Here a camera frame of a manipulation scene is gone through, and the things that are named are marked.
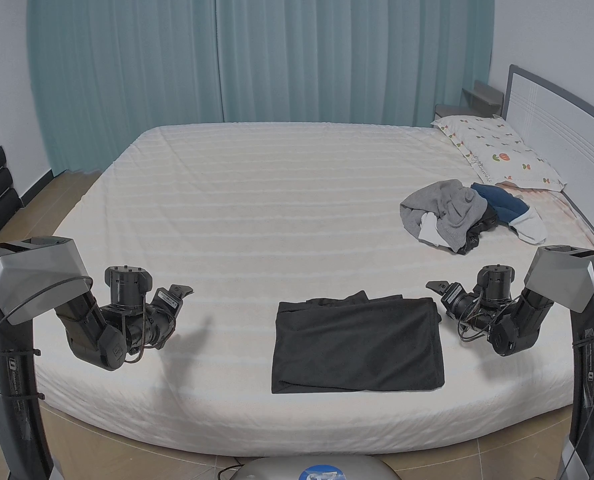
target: white bed sheet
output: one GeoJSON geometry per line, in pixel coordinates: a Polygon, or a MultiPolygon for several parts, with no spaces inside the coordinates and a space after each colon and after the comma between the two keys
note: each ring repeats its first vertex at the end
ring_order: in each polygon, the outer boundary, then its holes
{"type": "MultiPolygon", "coordinates": [[[[77,360],[54,312],[36,319],[48,404],[152,444],[210,454],[388,453],[438,447],[572,401],[568,311],[553,307],[537,344],[508,358],[462,344],[440,324],[445,385],[433,392],[270,393],[277,303],[432,295],[428,280],[470,288],[486,264],[517,270],[535,247],[509,229],[454,255],[419,243],[399,202],[431,182],[479,181],[441,132],[344,124],[204,124],[145,132],[103,173],[56,235],[72,237],[100,304],[106,266],[189,284],[175,336],[139,364],[106,372],[77,360]]],[[[526,192],[548,243],[592,247],[560,195],[526,192]]]]}

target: curtain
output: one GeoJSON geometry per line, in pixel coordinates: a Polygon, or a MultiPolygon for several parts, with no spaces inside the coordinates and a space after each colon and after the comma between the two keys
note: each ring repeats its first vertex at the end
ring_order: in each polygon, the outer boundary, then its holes
{"type": "Polygon", "coordinates": [[[29,0],[55,172],[105,169],[157,125],[428,126],[488,80],[493,0],[29,0]]]}
{"type": "Polygon", "coordinates": [[[28,16],[55,173],[104,170],[159,125],[222,120],[214,0],[29,0],[28,16]]]}

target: white headboard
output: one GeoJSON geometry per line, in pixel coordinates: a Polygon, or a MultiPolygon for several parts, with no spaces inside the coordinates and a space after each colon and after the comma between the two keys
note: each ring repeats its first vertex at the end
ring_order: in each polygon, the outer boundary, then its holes
{"type": "Polygon", "coordinates": [[[510,66],[503,116],[566,181],[564,195],[594,228],[594,107],[510,66]]]}

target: black garment in pile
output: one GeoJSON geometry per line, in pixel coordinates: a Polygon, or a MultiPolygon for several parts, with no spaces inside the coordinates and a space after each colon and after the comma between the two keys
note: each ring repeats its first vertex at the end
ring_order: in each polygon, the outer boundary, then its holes
{"type": "Polygon", "coordinates": [[[497,226],[497,211],[490,205],[481,218],[466,231],[466,243],[461,246],[457,254],[465,254],[479,245],[479,233],[497,226]]]}
{"type": "Polygon", "coordinates": [[[433,299],[280,302],[273,393],[432,390],[444,385],[433,299]]]}

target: tiled floor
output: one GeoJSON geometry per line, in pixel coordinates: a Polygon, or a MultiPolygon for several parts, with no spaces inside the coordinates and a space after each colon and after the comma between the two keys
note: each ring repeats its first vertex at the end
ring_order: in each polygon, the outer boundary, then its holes
{"type": "MultiPolygon", "coordinates": [[[[54,233],[98,175],[64,173],[13,217],[0,241],[54,233]]],[[[50,449],[66,480],[215,480],[230,457],[160,448],[111,434],[42,405],[50,449]]],[[[444,448],[379,456],[405,480],[552,479],[570,407],[444,448]]],[[[223,475],[229,479],[233,472],[223,475]]],[[[0,450],[0,479],[7,469],[0,450]]]]}

